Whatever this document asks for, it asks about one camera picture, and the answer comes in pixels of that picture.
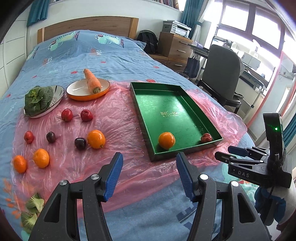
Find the blue white gloved right hand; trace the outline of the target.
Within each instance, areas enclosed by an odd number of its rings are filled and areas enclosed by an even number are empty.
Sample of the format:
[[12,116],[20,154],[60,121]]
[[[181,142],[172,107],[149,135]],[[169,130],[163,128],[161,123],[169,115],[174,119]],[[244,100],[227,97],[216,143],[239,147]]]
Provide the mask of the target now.
[[295,185],[293,183],[290,188],[259,186],[254,198],[255,209],[266,226],[270,226],[274,220],[278,225],[283,225],[295,213]]

